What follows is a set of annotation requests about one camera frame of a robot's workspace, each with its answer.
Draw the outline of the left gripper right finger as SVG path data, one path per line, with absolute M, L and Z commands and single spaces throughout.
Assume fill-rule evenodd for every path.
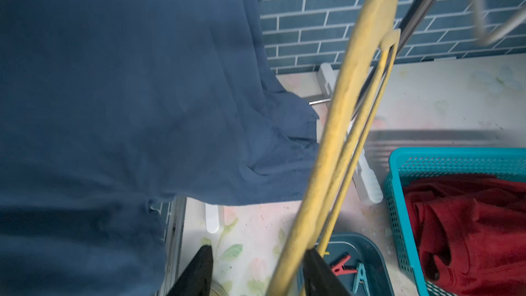
M 307 296 L 350 296 L 315 249 L 305 251 L 302 265 Z

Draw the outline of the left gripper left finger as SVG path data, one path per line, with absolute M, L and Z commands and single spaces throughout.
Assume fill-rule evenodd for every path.
M 201 246 L 167 296 L 209 296 L 213 264 L 212 246 Z

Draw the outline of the red clothespin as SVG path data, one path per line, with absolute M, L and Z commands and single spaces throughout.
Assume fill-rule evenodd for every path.
M 351 260 L 351 255 L 344 255 L 337 263 L 331 266 L 331 271 L 335 276 L 357 274 L 355 267 L 350 267 L 347 263 Z

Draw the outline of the red t-shirt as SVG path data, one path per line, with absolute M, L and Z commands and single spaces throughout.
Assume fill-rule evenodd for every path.
M 525 183 L 444 175 L 404 197 L 426 280 L 456 295 L 525 294 Z

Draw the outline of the blue grey t-shirt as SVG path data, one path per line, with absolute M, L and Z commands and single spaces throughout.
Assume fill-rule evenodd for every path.
M 1 294 L 152 295 L 157 203 L 300 200 L 316 112 L 260 0 L 1 0 Z

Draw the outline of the yellow plastic hanger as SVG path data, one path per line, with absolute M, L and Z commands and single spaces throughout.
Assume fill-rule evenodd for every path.
M 401 31 L 398 0 L 366 0 L 336 82 L 308 189 L 289 233 L 267 295 L 287 295 L 305 251 L 323 255 L 383 97 Z

